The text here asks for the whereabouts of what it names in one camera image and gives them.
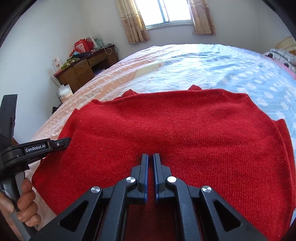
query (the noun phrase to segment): curtain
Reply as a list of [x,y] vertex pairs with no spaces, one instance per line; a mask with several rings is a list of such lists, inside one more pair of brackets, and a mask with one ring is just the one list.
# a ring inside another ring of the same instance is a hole
[[214,21],[207,0],[188,0],[195,34],[216,35]]
[[117,5],[128,43],[148,41],[148,31],[135,0],[117,0]]

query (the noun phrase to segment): finger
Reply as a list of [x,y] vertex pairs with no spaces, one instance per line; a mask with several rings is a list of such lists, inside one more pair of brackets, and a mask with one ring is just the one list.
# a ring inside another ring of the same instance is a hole
[[39,225],[41,223],[41,217],[39,214],[35,214],[34,216],[30,217],[25,224],[28,227],[33,227],[35,225]]
[[17,218],[21,222],[27,221],[30,217],[34,216],[38,211],[38,206],[35,202],[32,202],[25,210],[20,211],[17,214]]
[[29,192],[32,190],[32,183],[28,178],[25,178],[22,182],[22,191],[23,192]]
[[18,208],[22,211],[26,209],[36,198],[36,194],[33,190],[24,192],[17,201]]
[[13,206],[12,202],[1,191],[0,191],[0,205],[4,210],[6,210],[9,213],[13,213],[15,211],[15,207]]
[[7,221],[7,223],[8,223],[9,225],[14,224],[14,223],[13,223],[13,220],[12,220],[12,218],[11,218],[11,216],[10,216],[10,213],[7,212],[6,209],[4,209],[1,205],[0,205],[0,211],[2,212],[3,217],[5,218],[5,220]]

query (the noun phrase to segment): wooden desk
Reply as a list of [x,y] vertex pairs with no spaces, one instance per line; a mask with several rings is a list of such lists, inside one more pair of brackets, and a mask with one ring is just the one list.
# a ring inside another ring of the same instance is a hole
[[69,84],[72,92],[76,92],[80,87],[94,78],[94,72],[99,69],[107,69],[118,62],[114,45],[94,52],[88,57],[81,58],[55,75],[61,85]]

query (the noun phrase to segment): red sweater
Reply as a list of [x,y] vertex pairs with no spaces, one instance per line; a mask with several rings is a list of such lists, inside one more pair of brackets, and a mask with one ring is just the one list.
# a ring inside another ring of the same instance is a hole
[[[213,187],[269,240],[279,240],[295,209],[293,149],[284,120],[273,121],[246,94],[221,89],[137,94],[93,100],[75,110],[33,176],[37,191],[61,213],[92,186],[129,176],[142,153],[188,185]],[[126,240],[174,240],[172,208],[156,205],[149,168],[148,203],[130,206]]]

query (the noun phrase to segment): metal screw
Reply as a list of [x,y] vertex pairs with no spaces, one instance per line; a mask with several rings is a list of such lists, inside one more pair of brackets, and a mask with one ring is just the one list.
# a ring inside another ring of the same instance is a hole
[[100,190],[101,189],[99,187],[97,187],[97,186],[91,188],[92,193],[98,193],[98,192],[100,192]]
[[136,179],[135,179],[134,177],[127,177],[127,178],[126,178],[126,181],[127,181],[128,183],[134,183],[134,182],[136,181]]
[[173,177],[173,176],[170,176],[170,177],[167,178],[167,181],[168,181],[169,183],[175,183],[175,182],[177,181],[177,178],[175,178],[175,177]]
[[202,187],[202,190],[203,190],[204,192],[211,192],[212,188],[209,187],[209,186],[203,186],[203,187]]

